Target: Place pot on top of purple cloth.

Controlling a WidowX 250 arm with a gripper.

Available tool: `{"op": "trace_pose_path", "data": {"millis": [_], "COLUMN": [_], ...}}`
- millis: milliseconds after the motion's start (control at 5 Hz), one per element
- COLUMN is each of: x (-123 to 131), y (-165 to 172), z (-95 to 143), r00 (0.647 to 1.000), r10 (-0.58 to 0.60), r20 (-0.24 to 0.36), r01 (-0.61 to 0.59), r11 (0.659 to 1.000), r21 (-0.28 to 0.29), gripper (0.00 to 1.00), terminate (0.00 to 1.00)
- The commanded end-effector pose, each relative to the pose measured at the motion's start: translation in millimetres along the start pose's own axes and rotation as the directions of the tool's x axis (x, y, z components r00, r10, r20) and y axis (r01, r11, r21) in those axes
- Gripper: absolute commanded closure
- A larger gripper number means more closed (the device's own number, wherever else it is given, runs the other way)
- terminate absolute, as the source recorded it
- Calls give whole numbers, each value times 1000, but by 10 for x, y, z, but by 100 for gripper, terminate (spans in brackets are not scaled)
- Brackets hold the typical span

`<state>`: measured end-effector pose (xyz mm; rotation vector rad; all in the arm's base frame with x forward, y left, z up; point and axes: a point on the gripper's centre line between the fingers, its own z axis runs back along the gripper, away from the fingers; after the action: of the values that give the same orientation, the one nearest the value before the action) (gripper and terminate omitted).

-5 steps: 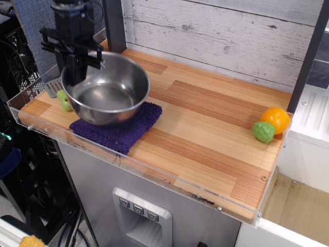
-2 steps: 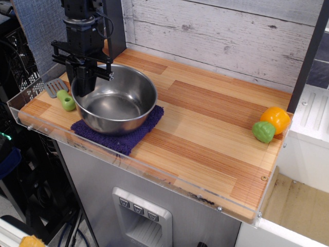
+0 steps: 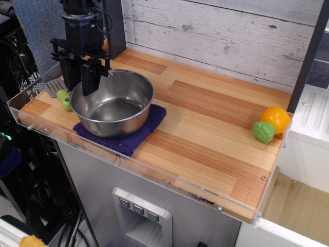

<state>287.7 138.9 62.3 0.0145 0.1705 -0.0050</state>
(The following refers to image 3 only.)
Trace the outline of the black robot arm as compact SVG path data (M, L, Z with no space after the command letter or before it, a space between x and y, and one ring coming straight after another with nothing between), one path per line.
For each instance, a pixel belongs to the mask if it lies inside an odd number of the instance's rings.
M108 77L110 55L103 50L104 12L96 1L60 1L65 39L51 39L52 58L59 61L64 83L70 91L82 84L88 96L99 88L101 76Z

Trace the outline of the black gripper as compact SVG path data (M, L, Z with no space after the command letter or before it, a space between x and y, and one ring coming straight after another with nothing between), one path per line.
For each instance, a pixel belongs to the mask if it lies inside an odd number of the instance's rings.
M53 59L60 62L64 84L72 91L82 79L82 94L88 96L99 89L101 75L112 76L109 53L102 49L103 14L62 13L65 39L53 38Z

